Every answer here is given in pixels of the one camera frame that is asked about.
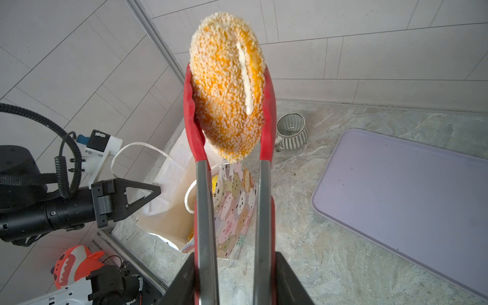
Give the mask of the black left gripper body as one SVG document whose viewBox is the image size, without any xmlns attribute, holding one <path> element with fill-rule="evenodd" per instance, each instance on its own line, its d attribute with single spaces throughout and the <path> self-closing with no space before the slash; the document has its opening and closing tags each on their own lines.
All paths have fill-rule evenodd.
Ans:
<svg viewBox="0 0 488 305">
<path fill-rule="evenodd" d="M 91 188 L 78 189 L 70 199 L 58 197 L 35 203 L 19 211 L 1 214 L 1 239 L 14 242 L 57 230 L 77 230 L 89 222 L 107 224 L 114 219 L 114 207 L 105 214 L 95 211 L 92 192 L 110 197 L 114 190 L 113 180 L 104 180 Z"/>
</svg>

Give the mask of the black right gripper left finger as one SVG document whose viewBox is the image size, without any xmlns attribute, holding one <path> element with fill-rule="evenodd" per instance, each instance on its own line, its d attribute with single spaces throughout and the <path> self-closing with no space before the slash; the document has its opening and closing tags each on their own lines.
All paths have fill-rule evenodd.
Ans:
<svg viewBox="0 0 488 305">
<path fill-rule="evenodd" d="M 194 254 L 190 254 L 157 305 L 194 305 Z"/>
</svg>

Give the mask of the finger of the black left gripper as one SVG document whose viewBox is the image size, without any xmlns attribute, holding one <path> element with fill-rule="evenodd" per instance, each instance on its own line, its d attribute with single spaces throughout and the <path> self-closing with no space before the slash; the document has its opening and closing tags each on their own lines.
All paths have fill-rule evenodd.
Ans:
<svg viewBox="0 0 488 305">
<path fill-rule="evenodd" d="M 112 181 L 112 185 L 114 193 L 111 193 L 113 209 L 110 219 L 114 222 L 126 219 L 161 194 L 161 187 L 156 184 L 115 178 Z M 127 194 L 128 189 L 142 191 L 144 195 L 131 202 Z"/>
</svg>

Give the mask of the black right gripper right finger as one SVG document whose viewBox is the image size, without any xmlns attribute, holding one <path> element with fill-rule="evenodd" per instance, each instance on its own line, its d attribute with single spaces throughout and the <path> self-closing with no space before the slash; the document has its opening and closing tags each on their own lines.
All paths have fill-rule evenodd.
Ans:
<svg viewBox="0 0 488 305">
<path fill-rule="evenodd" d="M 280 252 L 276 252 L 277 304 L 314 305 L 302 283 Z"/>
</svg>

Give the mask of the red kitchen tongs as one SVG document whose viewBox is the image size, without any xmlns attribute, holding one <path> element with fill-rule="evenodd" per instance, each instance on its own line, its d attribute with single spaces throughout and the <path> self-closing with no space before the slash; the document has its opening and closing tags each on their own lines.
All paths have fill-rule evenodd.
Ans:
<svg viewBox="0 0 488 305">
<path fill-rule="evenodd" d="M 217 258 L 236 257 L 257 214 L 254 304 L 277 304 L 277 262 L 275 252 L 275 203 L 271 195 L 271 163 L 277 136 L 277 105 L 269 72 L 264 73 L 264 125 L 261 129 L 259 180 L 239 163 L 212 165 L 208 161 L 202 128 L 196 118 L 191 73 L 184 84 L 186 137 L 196 165 L 196 180 L 184 196 L 194 213 L 194 302 L 218 304 Z"/>
</svg>

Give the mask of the cartoon animal paper bag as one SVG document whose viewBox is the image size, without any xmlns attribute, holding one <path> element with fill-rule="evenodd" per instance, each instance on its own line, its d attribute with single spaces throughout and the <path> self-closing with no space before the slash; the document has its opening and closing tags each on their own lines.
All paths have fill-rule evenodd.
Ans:
<svg viewBox="0 0 488 305">
<path fill-rule="evenodd" d="M 197 162 L 185 132 L 166 157 L 153 184 L 161 194 L 137 211 L 136 224 L 182 253 L 196 250 L 204 230 L 197 218 L 212 204 L 216 256 L 238 259 L 257 203 L 257 183 L 244 164 L 229 163 L 204 146 L 206 161 Z M 216 193 L 212 178 L 218 175 Z"/>
</svg>

